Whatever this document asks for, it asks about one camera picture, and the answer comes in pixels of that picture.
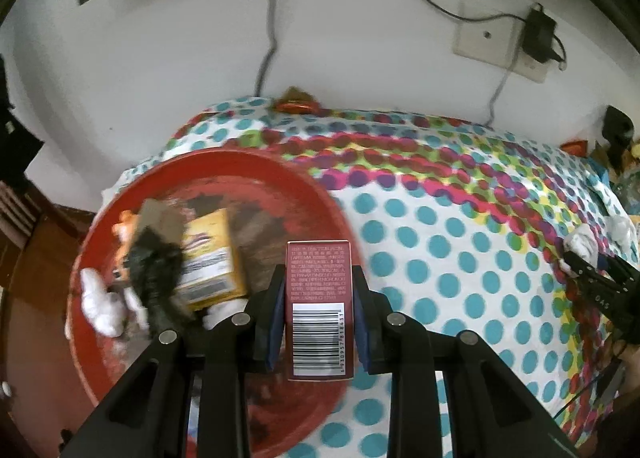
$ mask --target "orange object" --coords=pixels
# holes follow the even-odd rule
[[[587,141],[569,141],[560,146],[560,149],[569,155],[586,158],[589,143]]]

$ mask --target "wall socket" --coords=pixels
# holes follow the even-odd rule
[[[460,15],[469,18],[500,12],[464,2],[460,4]],[[513,18],[501,18],[485,23],[460,22],[453,42],[453,53],[508,68],[513,61],[514,50],[523,26],[523,22]],[[539,63],[520,50],[513,71],[527,79],[542,83],[545,82],[549,64],[550,61]]]

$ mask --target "white tissue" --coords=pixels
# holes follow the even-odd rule
[[[636,227],[631,218],[626,215],[616,214],[604,219],[607,231],[611,239],[615,241],[625,254],[631,252],[632,244],[637,241]]]
[[[220,321],[224,321],[227,317],[235,313],[243,312],[246,307],[247,300],[244,298],[230,299],[207,308],[207,314],[202,318],[202,325],[205,330],[211,330]]]
[[[586,223],[578,225],[562,240],[565,251],[571,251],[589,263],[594,269],[598,268],[598,242]],[[572,278],[577,276],[571,267],[562,259],[560,269]]]
[[[95,269],[80,271],[82,283],[82,313],[94,329],[107,337],[119,337],[124,331],[127,312],[115,292],[107,292]]]

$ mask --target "red tray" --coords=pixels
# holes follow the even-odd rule
[[[127,359],[122,343],[96,335],[84,318],[79,270],[92,267],[110,281],[117,249],[111,226],[121,211],[136,211],[149,197],[170,199],[197,216],[226,207],[253,290],[266,287],[273,265],[284,262],[287,241],[347,239],[353,263],[359,263],[351,230],[333,198],[291,163],[255,150],[211,148],[154,167],[124,189],[94,222],[72,270],[71,352],[94,405],[122,376]],[[250,376],[247,390],[258,398],[250,406],[254,456],[273,458],[301,441],[331,413],[345,389],[345,382]]]

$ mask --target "teal polka dot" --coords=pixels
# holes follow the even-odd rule
[[[493,271],[482,275],[482,287],[489,293],[495,294],[500,290],[500,277]]]
[[[404,306],[404,296],[402,292],[396,289],[395,287],[384,287],[380,290],[382,294],[386,295],[386,298],[389,300],[391,304],[391,309],[394,311],[402,310]]]
[[[554,327],[551,323],[543,323],[540,327],[540,342],[543,344],[549,344],[553,338]]]
[[[538,367],[538,354],[533,350],[524,354],[522,358],[522,371],[527,375],[532,374]]]
[[[365,398],[353,408],[353,418],[362,425],[374,425],[380,422],[385,409],[376,398]]]
[[[396,238],[398,238],[398,241],[404,245],[404,247],[409,249],[418,244],[418,233],[410,227],[398,228],[398,230],[396,230]]]
[[[422,324],[431,324],[438,317],[438,307],[428,297],[418,299],[414,304],[414,317]]]
[[[357,390],[370,390],[377,381],[377,375],[369,375],[363,368],[358,368],[355,375],[353,375],[351,387]]]
[[[393,256],[386,252],[375,253],[369,258],[369,265],[371,272],[380,278],[385,278],[396,269],[396,262]]]
[[[539,295],[535,295],[531,298],[529,303],[529,311],[533,317],[540,317],[545,312],[545,303]]]
[[[385,238],[385,226],[378,220],[369,220],[360,229],[360,234],[367,243],[380,243]]]
[[[511,270],[511,255],[507,251],[498,251],[495,254],[495,264],[498,265],[498,268],[502,271],[510,271]]]
[[[538,391],[540,391],[540,388],[538,387],[538,383],[535,380],[532,380],[529,384],[527,384],[527,390],[529,390],[533,396],[538,396]]]
[[[287,458],[318,458],[318,453],[313,446],[301,442],[289,449]]]
[[[520,311],[520,304],[513,294],[507,294],[502,299],[502,313],[507,317],[515,317]]]
[[[376,199],[369,193],[360,193],[353,201],[353,208],[360,214],[370,213],[376,208]]]
[[[422,260],[411,260],[406,265],[406,275],[416,285],[424,283],[429,278],[429,266]]]
[[[400,218],[406,214],[406,207],[402,200],[392,198],[385,203],[385,211],[394,218]]]
[[[497,319],[492,319],[484,325],[484,339],[489,344],[497,344],[502,340],[504,335],[504,326]]]
[[[520,344],[527,344],[531,339],[531,325],[526,321],[520,321],[516,325],[516,341]]]
[[[565,352],[562,357],[562,369],[565,372],[568,372],[571,369],[572,364],[574,364],[574,354],[571,352]]]
[[[511,350],[502,350],[498,354],[498,357],[502,359],[502,362],[504,362],[508,367],[513,368],[516,359],[513,356],[513,352]]]
[[[527,268],[530,271],[536,271],[540,266],[540,259],[538,255],[535,253],[527,253],[524,258],[525,263],[527,263]]]
[[[480,253],[488,252],[491,248],[491,242],[489,241],[488,236],[484,233],[475,233],[471,236],[471,241],[476,248],[476,251]]]
[[[229,133],[229,130],[227,130],[226,128],[220,128],[219,130],[216,130],[213,133],[213,135],[211,136],[211,139],[219,143],[225,139],[228,133]]]
[[[209,129],[209,123],[207,121],[200,123],[199,125],[197,125],[194,129],[193,129],[193,133],[197,133],[198,135],[204,135],[204,133],[207,133],[207,130]]]
[[[551,373],[556,369],[556,365],[558,364],[558,354],[554,351],[551,351],[545,355],[545,372]]]
[[[358,446],[360,453],[366,458],[378,458],[379,456],[385,456],[387,447],[387,438],[381,433],[371,433],[366,435],[366,437],[360,440],[360,444]]]
[[[465,233],[465,225],[458,218],[447,218],[444,226],[447,232],[455,238],[460,238]]]
[[[542,290],[547,294],[551,294],[554,291],[554,277],[551,274],[543,274],[540,281],[542,282]]]
[[[429,240],[429,252],[436,258],[446,258],[451,252],[451,245],[444,236],[436,234]]]
[[[458,255],[458,266],[460,270],[472,274],[478,268],[478,262],[473,254],[463,251]]]
[[[517,273],[516,274],[516,289],[521,292],[529,292],[531,288],[531,281],[527,273]]]
[[[451,423],[449,421],[449,413],[440,414],[440,432],[443,436],[448,435],[451,432]]]
[[[418,221],[426,225],[434,225],[438,219],[436,212],[431,207],[425,205],[418,207],[418,210],[415,212],[415,217]]]
[[[443,297],[456,297],[460,293],[460,281],[455,274],[442,274],[438,278],[438,291]]]
[[[449,319],[442,327],[442,333],[452,337],[455,337],[464,330],[466,330],[466,325],[460,321],[460,319]]]
[[[558,386],[556,385],[556,382],[554,380],[548,381],[548,383],[545,385],[545,389],[542,390],[542,400],[544,402],[551,402],[556,396],[557,387]]]
[[[351,433],[344,424],[331,422],[321,429],[320,440],[327,447],[344,447],[351,441]]]
[[[466,296],[465,313],[471,319],[478,319],[479,317],[482,317],[485,307],[484,299],[480,294],[470,294]]]

